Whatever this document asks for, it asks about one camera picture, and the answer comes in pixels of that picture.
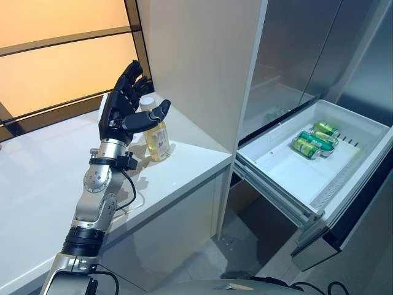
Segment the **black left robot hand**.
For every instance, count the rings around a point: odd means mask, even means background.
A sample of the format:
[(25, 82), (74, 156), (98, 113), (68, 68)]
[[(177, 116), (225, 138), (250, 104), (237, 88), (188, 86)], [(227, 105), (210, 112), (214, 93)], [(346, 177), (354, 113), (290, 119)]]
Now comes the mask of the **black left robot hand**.
[(149, 89), (148, 78), (137, 60), (132, 61), (108, 95), (98, 123), (101, 140), (112, 139), (129, 145), (135, 133), (150, 130), (163, 122), (170, 100), (163, 100), (150, 111), (140, 111), (140, 99)]

